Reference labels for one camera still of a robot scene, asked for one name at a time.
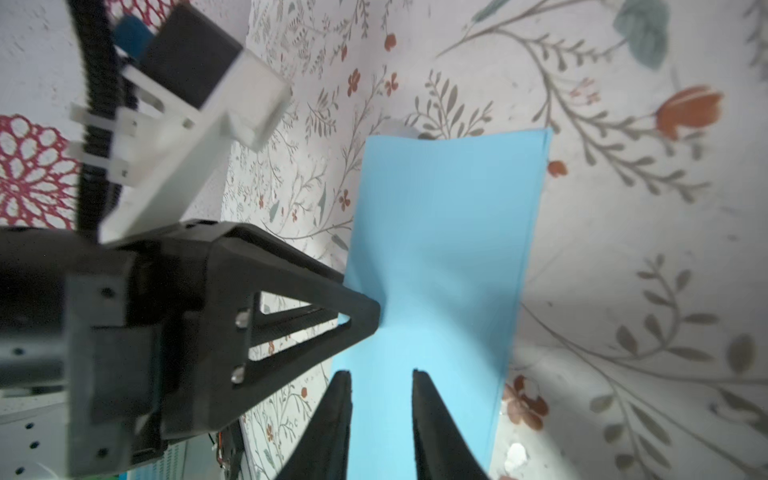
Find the red flower print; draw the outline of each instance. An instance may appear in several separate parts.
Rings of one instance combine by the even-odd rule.
[[[656,129],[677,140],[678,127],[702,128],[720,118],[720,99],[723,94],[706,85],[686,88],[672,95],[656,111]]]
[[[520,421],[523,421],[538,432],[544,428],[541,417],[547,416],[549,406],[539,395],[533,400],[525,394],[525,380],[525,376],[519,375],[512,386],[505,385],[502,400],[508,402],[507,416],[512,423],[520,425]]]
[[[547,164],[547,171],[552,177],[560,177],[561,175],[568,175],[568,169],[565,164],[559,160],[551,161]]]
[[[386,88],[386,96],[390,96],[394,90],[397,90],[398,84],[395,81],[395,78],[397,78],[397,74],[392,74],[392,80],[387,80],[384,82],[384,88]]]
[[[586,98],[587,105],[592,105],[600,101],[600,94],[594,86],[594,79],[589,77],[582,79],[578,85],[573,88],[573,90],[568,92],[568,95],[570,95],[571,98]]]
[[[395,34],[390,33],[386,36],[386,40],[384,40],[384,49],[391,51],[395,45],[397,45],[397,38],[395,37]]]
[[[344,196],[339,197],[339,203],[341,204],[341,211],[343,212],[346,210],[346,208],[349,206],[349,204],[352,203],[352,201],[346,197],[346,195],[349,193],[349,190],[344,190]]]
[[[104,0],[108,15],[112,21],[123,15],[140,18],[150,29],[157,29],[165,22],[174,9],[174,5],[185,0]]]
[[[0,225],[74,228],[78,163],[55,128],[0,115]]]
[[[360,73],[355,68],[355,71],[349,76],[349,88],[346,89],[346,96],[351,97],[352,92],[357,91],[357,82],[360,81]]]

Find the leaf print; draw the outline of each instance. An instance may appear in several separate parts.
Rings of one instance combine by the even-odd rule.
[[[750,61],[750,67],[758,67],[761,81],[768,81],[768,43],[765,42],[766,26],[768,25],[768,5],[765,0],[753,0],[744,12],[744,18],[754,17],[756,26],[746,38],[746,43],[755,44],[755,53]]]
[[[349,250],[349,247],[346,245],[344,240],[342,240],[341,237],[339,237],[338,235],[333,234],[331,236],[331,241],[334,242],[336,245],[338,245],[339,248],[341,248],[342,250],[345,250],[345,251]]]
[[[485,132],[482,125],[492,120],[493,101],[485,106],[482,113],[480,108],[476,108],[469,117],[469,121],[464,122],[462,118],[466,112],[466,105],[461,104],[455,112],[453,111],[458,104],[458,85],[454,84],[451,87],[451,81],[448,78],[443,79],[441,72],[435,74],[434,71],[430,71],[429,81],[424,86],[428,89],[429,97],[431,97],[427,100],[426,110],[419,109],[420,102],[419,98],[416,97],[413,102],[415,112],[408,114],[404,121],[410,127],[414,127],[419,121],[422,122],[422,128],[427,131],[422,132],[419,138],[436,140],[438,138],[477,137]]]
[[[613,395],[603,395],[593,398],[589,402],[589,409],[594,413],[602,413],[608,410],[614,404]]]
[[[640,420],[643,426],[654,435],[654,437],[659,439],[659,441],[665,445],[671,445],[672,440],[670,439],[669,434],[661,427],[661,425],[658,424],[656,420],[654,420],[653,417],[639,409],[636,405],[632,405],[632,412]]]
[[[451,89],[451,94],[448,96],[448,104],[445,106],[445,114],[448,115],[453,110],[453,106],[456,105],[456,97],[458,97],[458,88],[456,85]]]
[[[328,98],[328,92],[325,90],[320,91],[320,95],[315,102],[314,108],[307,104],[310,109],[310,114],[306,116],[305,121],[305,140],[309,140],[314,132],[318,137],[328,137],[331,134],[336,133],[336,120],[332,115],[334,111],[339,110],[339,103],[336,97],[339,94],[339,88],[331,92],[330,99]]]
[[[659,319],[654,314],[650,314],[645,317],[645,329],[655,336],[659,342],[664,341],[664,336],[661,334],[661,325],[659,325]]]
[[[688,346],[671,346],[667,351],[673,355],[679,356],[681,359],[690,360],[691,362],[709,362],[713,360],[709,353]]]
[[[655,163],[652,157],[643,156],[633,160],[622,156],[620,152],[626,150],[623,142],[611,141],[606,143],[601,139],[606,138],[609,134],[614,136],[620,134],[632,141],[649,138],[664,146],[669,156],[675,155],[675,149],[672,146],[672,142],[657,130],[641,127],[636,124],[639,120],[634,117],[627,117],[622,121],[608,121],[605,120],[607,117],[606,111],[589,115],[577,111],[576,107],[579,105],[575,104],[570,98],[567,98],[571,95],[572,91],[563,88],[561,81],[547,71],[532,46],[528,44],[529,42],[508,31],[502,30],[499,33],[508,36],[526,48],[541,73],[546,96],[533,118],[543,118],[544,126],[551,127],[553,132],[558,134],[561,126],[553,118],[553,112],[556,111],[554,105],[559,106],[559,110],[581,137],[581,146],[587,164],[596,165],[599,154],[599,158],[613,167],[614,172],[628,187],[634,186],[637,180],[640,180],[651,194],[659,195],[661,194],[660,186],[667,186],[671,190],[678,192],[683,201],[689,204],[696,200],[694,194],[697,191],[710,186],[708,182],[700,184],[688,183],[684,180],[686,173],[683,170],[677,170],[670,174],[657,174],[647,168],[647,166]],[[693,149],[698,146],[695,141],[695,138],[690,141],[686,140],[685,144]]]
[[[763,409],[750,402],[749,400],[740,397],[733,392],[729,392],[728,390],[718,389],[718,392],[730,408],[741,412],[752,413],[756,418],[747,422],[747,424],[768,438],[768,415],[766,415]]]
[[[270,222],[275,221],[275,215],[277,215],[277,209],[280,207],[280,200],[275,202],[275,204],[270,208]]]
[[[623,471],[634,465],[634,456],[622,453],[620,455],[616,455],[614,462],[616,463],[616,468]]]
[[[266,457],[266,460],[272,465],[272,468],[275,468],[275,461],[272,460],[272,454],[270,453],[269,449],[264,449],[264,456]]]
[[[665,467],[665,468],[671,468],[672,465],[670,465],[669,460],[667,460],[667,457],[665,457],[659,450],[653,446],[652,443],[647,441],[645,437],[642,435],[638,435],[637,439],[640,441],[640,444],[643,446],[643,450],[653,459],[656,460],[656,462]]]
[[[317,202],[317,206],[320,207],[320,221],[323,220],[323,214],[326,212],[326,195],[328,193],[327,186],[323,186],[323,195]]]
[[[696,325],[713,325],[720,321],[717,315],[712,313],[691,313],[684,316],[683,321],[686,323],[694,323]]]
[[[491,2],[488,3],[483,9],[472,16],[472,21],[475,23],[482,22],[486,18],[495,14],[501,7],[506,5],[507,2],[509,2],[509,0],[491,0]]]
[[[608,443],[616,442],[620,437],[621,434],[624,433],[624,424],[623,423],[616,423],[613,425],[608,425],[603,430],[603,438]]]
[[[746,372],[755,361],[755,341],[748,333],[739,335],[728,346],[728,366],[737,375]]]
[[[629,353],[637,355],[637,340],[626,326],[622,325],[616,330],[616,340]]]
[[[688,285],[688,282],[690,282],[690,270],[683,270],[677,274],[677,278],[675,279],[675,290],[681,292],[683,288]]]
[[[659,296],[657,293],[651,292],[650,290],[643,290],[643,295],[645,296],[646,300],[653,303],[654,305],[670,305],[669,300]]]
[[[669,17],[664,0],[625,0],[614,29],[627,39],[635,60],[656,70],[667,56]]]
[[[722,93],[706,85],[686,88],[672,95],[656,111],[656,129],[676,141],[679,127],[707,127],[720,118],[722,98]]]

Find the white plastic piece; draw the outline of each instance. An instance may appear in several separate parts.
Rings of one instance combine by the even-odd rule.
[[[70,142],[65,150],[65,155],[67,157],[74,158],[82,164],[93,165],[94,167],[104,169],[109,167],[108,158],[99,157],[98,155],[86,154],[85,151],[83,151],[83,143],[80,141]]]
[[[507,451],[507,458],[504,461],[504,470],[507,475],[513,475],[515,470],[528,463],[528,453],[521,443],[513,443]]]
[[[226,160],[232,140],[258,151],[290,99],[290,86],[247,49],[200,110],[136,68],[126,67],[123,76],[162,115],[118,109],[108,178],[135,190],[101,222],[101,243],[178,222],[218,162]]]
[[[67,421],[63,402],[2,416],[0,478],[64,478]]]
[[[78,104],[70,104],[69,106],[69,118],[76,121],[79,124],[88,125],[91,127],[103,128],[105,130],[114,130],[114,120],[109,120],[98,115],[93,115],[91,112],[85,109],[85,107]]]

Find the red wire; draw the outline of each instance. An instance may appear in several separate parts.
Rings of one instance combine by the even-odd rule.
[[[222,453],[222,448],[221,448],[221,432],[219,432],[219,445],[218,445],[218,447],[219,448],[216,450],[216,461],[219,462],[219,465],[223,466],[224,465],[224,458],[221,455],[221,453]]]

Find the floral tablecloth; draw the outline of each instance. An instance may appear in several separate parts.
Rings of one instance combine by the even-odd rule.
[[[766,22],[766,0],[253,0],[247,46],[293,102],[233,151],[223,217],[342,270],[366,137],[549,126],[490,476],[768,478]],[[328,372],[244,416],[254,478]]]

